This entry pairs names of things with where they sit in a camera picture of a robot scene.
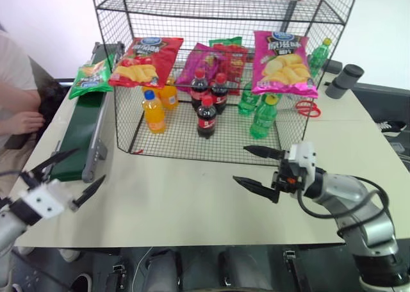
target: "person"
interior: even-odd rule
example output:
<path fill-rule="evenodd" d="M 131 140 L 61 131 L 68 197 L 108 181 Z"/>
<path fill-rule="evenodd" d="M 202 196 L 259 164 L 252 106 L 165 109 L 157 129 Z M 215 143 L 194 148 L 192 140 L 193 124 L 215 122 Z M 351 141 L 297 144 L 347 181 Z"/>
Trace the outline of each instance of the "person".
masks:
<path fill-rule="evenodd" d="M 0 31 L 0 172 L 21 170 L 35 146 L 32 134 L 20 149 L 7 149 L 5 143 L 13 134 L 37 132 L 44 124 L 38 112 L 40 96 L 29 57 Z M 18 175 L 0 177 L 0 198 L 7 197 Z"/>

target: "robotic arm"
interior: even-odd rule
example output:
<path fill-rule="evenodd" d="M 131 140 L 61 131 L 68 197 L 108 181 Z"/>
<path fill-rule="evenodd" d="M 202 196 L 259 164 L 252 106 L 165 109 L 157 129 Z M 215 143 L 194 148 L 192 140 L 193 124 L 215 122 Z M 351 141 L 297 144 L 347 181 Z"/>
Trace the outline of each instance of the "robotic arm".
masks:
<path fill-rule="evenodd" d="M 235 181 L 249 191 L 278 203 L 280 192 L 290 193 L 307 214 L 317 218 L 333 218 L 353 255 L 360 273 L 360 283 L 365 291 L 410 291 L 407 265 L 397 255 L 395 230 L 388 211 L 386 192 L 372 181 L 349 175 L 328 174 L 316 167 L 313 145 L 302 142 L 292 145 L 289 151 L 261 146 L 244 149 L 264 158 L 280 161 L 271 188 L 244 177 Z M 377 190 L 368 191 L 364 183 Z M 378 195 L 383 207 L 371 201 Z M 310 211 L 303 196 L 325 207 L 330 214 L 320 215 Z"/>
<path fill-rule="evenodd" d="M 20 198 L 0 199 L 0 292 L 11 292 L 11 251 L 15 240 L 42 218 L 52 218 L 67 208 L 77 211 L 100 187 L 105 175 L 91 184 L 78 199 L 55 179 L 48 181 L 47 169 L 63 161 L 77 149 L 59 152 L 29 172 L 0 172 L 0 175 L 19 174 L 29 186 Z"/>

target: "black wire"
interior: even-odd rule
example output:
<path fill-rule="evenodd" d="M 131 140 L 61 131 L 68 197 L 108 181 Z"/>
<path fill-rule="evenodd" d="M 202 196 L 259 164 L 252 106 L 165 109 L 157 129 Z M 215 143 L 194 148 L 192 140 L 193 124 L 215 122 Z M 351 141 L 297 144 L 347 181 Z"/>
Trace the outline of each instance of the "black wire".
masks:
<path fill-rule="evenodd" d="M 390 213 L 389 213 L 389 210 L 388 210 L 388 208 L 389 208 L 389 202 L 390 202 L 390 201 L 389 201 L 389 197 L 388 197 L 386 191 L 385 191 L 381 186 L 379 186 L 378 184 L 374 183 L 373 181 L 370 181 L 370 180 L 365 179 L 365 178 L 362 178 L 362 177 L 356 177 L 356 176 L 353 176 L 353 177 L 356 178 L 357 180 L 360 180 L 360 181 L 362 181 L 362 182 L 365 182 L 365 183 L 368 183 L 368 184 L 374 186 L 375 188 L 377 188 L 377 191 L 376 191 L 376 190 L 371 191 L 369 194 L 367 194 L 367 195 L 364 197 L 364 199 L 363 199 L 360 203 L 358 203 L 358 204 L 357 204 L 356 206 L 354 206 L 352 209 L 349 209 L 349 210 L 347 210 L 347 211 L 340 212 L 340 213 L 337 213 L 337 214 L 328 215 L 328 214 L 318 214 L 318 213 L 312 212 L 312 211 L 309 210 L 309 209 L 305 206 L 305 204 L 303 203 L 302 190 L 299 190 L 299 191 L 297 192 L 297 201 L 298 201 L 298 203 L 299 203 L 299 206 L 302 208 L 302 210 L 303 210 L 305 213 L 307 213 L 308 215 L 311 215 L 311 216 L 313 216 L 313 217 L 315 217 L 315 218 L 322 218 L 322 219 L 330 219 L 330 218 L 332 218 L 332 219 L 337 219 L 337 218 L 340 218 L 340 217 L 348 216 L 348 215 L 350 215 L 350 214 L 352 214 L 352 213 L 358 211 L 358 210 L 361 209 L 362 207 L 364 207 L 364 206 L 372 199 L 372 197 L 373 197 L 374 195 L 378 195 L 378 196 L 379 196 L 379 198 L 380 198 L 380 200 L 381 200 L 381 202 L 382 202 L 382 205 L 383 205 L 382 209 L 381 209 L 378 213 L 376 213 L 376 214 L 374 214 L 373 216 L 367 218 L 366 220 L 361 220 L 360 222 L 357 222 L 357 223 L 354 223 L 354 224 L 352 224 L 352 225 L 349 225 L 349 226 L 340 228 L 340 229 L 337 231 L 337 234 L 338 234 L 338 236 L 341 237 L 341 238 L 343 238 L 343 235 L 344 235 L 347 231 L 351 231 L 352 229 L 358 228 L 358 227 L 360 227 L 360 226 L 362 226 L 362 225 L 364 225 L 364 224 L 366 224 L 366 223 L 368 223 L 368 222 L 371 222 L 372 220 L 375 220 L 376 218 L 382 216 L 384 213 L 386 213 L 386 214 L 390 217 Z"/>
<path fill-rule="evenodd" d="M 63 282 L 61 282 L 60 280 L 58 280 L 56 277 L 52 276 L 51 274 L 47 273 L 46 271 L 43 271 L 43 269 L 41 269 L 40 267 L 38 267 L 37 265 L 35 265 L 34 263 L 32 263 L 31 261 L 29 261 L 28 259 L 22 257 L 18 252 L 16 252 L 14 249 L 12 250 L 12 254 L 15 255 L 17 258 L 19 258 L 21 261 L 23 261 L 24 263 L 28 264 L 30 267 L 34 268 L 38 273 L 46 276 L 48 279 L 51 279 L 52 281 L 54 281 L 55 283 L 57 283 L 58 285 L 60 285 L 61 287 L 63 287 L 64 289 L 67 289 L 68 292 L 75 292 L 73 289 L 71 289 L 70 287 L 68 287 L 68 285 L 64 284 Z"/>
<path fill-rule="evenodd" d="M 20 170 L 7 170 L 5 172 L 0 172 L 0 177 L 3 177 L 5 175 L 20 175 L 20 173 Z"/>

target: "person's arm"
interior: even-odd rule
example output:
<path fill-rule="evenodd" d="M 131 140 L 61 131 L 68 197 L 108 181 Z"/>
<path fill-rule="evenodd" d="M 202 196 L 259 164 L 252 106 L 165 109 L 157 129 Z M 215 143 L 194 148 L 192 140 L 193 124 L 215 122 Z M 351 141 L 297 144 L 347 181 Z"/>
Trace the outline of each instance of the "person's arm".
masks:
<path fill-rule="evenodd" d="M 23 111 L 0 120 L 0 135 L 37 132 L 44 125 L 43 116 L 36 111 Z"/>
<path fill-rule="evenodd" d="M 0 82 L 0 106 L 13 113 L 38 111 L 40 96 L 37 90 L 21 90 Z"/>

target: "white table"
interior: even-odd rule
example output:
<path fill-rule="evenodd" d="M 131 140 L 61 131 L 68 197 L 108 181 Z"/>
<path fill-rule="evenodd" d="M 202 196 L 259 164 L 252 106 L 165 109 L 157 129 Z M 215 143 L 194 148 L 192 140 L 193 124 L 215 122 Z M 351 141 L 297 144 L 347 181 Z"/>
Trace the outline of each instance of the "white table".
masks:
<path fill-rule="evenodd" d="M 359 175 L 389 194 L 398 238 L 410 237 L 407 203 L 410 174 L 351 91 L 340 100 L 320 95 L 320 118 L 312 118 L 306 140 L 315 144 L 317 166 L 332 173 Z M 74 101 L 64 100 L 26 164 L 45 160 L 63 138 Z M 273 168 L 155 158 L 126 154 L 116 147 L 112 106 L 102 138 L 108 147 L 97 176 L 107 174 L 99 191 L 77 213 L 42 220 L 17 244 L 32 247 L 142 247 L 341 242 L 332 220 L 306 215 L 289 195 L 278 204 L 236 184 L 232 175 L 269 185 Z M 76 195 L 86 184 L 68 182 Z M 18 181 L 13 197 L 25 189 Z M 310 201 L 315 211 L 326 212 Z"/>

